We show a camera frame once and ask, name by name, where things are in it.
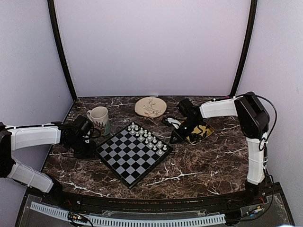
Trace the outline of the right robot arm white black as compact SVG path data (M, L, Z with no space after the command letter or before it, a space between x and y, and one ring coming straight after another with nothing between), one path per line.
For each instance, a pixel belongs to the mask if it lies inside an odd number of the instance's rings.
M205 119L223 116L238 117L249 151L249 170L245 192L241 198L246 205L252 205L259 199L259 187L266 177L267 141L272 129L269 128L269 113L261 103L261 99L262 97L254 92L214 99L201 105L194 105L186 98L177 105L177 109L186 119L172 131L169 140L171 144L184 141L196 126L204 123Z

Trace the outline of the black white chess board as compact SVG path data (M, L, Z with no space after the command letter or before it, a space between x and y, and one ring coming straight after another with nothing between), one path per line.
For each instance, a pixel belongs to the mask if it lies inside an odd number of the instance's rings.
M146 154L140 157L124 144L126 127L103 142L97 148L97 156L124 185L131 189L157 167L173 151L173 148L169 145L172 151L166 152L161 157L156 155L150 157Z

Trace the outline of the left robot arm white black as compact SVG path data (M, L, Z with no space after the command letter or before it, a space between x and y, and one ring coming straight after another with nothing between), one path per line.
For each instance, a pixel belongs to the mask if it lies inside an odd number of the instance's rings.
M0 125L0 176L10 178L28 187L48 193L56 206L63 206L67 196L61 192L62 185L53 177L27 166L12 156L12 152L40 145L60 144L73 150L75 158L92 158L96 144L92 140L96 131L92 122L79 115L73 122L51 122L30 126Z

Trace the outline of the gold metal tray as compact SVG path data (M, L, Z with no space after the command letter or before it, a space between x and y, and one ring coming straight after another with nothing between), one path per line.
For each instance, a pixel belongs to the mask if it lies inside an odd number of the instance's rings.
M204 122L203 124L199 124L193 129L193 131L186 137L186 141L194 146L209 137L213 133L214 128Z

